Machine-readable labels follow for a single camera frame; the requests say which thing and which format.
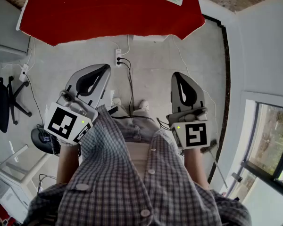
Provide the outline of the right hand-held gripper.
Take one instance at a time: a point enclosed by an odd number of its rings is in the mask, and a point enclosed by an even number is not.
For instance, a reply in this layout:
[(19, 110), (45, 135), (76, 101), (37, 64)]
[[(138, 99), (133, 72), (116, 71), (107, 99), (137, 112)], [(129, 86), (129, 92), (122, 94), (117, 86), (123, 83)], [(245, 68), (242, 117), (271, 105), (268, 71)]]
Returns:
[(179, 149), (208, 147), (211, 122), (207, 119), (204, 92), (189, 76), (175, 72), (171, 78), (172, 112), (166, 116)]

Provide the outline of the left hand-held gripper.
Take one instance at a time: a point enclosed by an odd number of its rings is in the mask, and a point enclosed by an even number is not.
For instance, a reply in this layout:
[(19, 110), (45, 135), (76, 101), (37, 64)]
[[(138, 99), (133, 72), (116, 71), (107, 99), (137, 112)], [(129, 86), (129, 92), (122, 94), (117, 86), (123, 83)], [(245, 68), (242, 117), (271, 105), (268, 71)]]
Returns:
[[(67, 91), (61, 91), (57, 102), (51, 103), (44, 130), (69, 144), (78, 144), (99, 115), (94, 108), (102, 99), (110, 76), (108, 64), (91, 65), (75, 72), (66, 85)], [(70, 92), (81, 96), (81, 100)]]

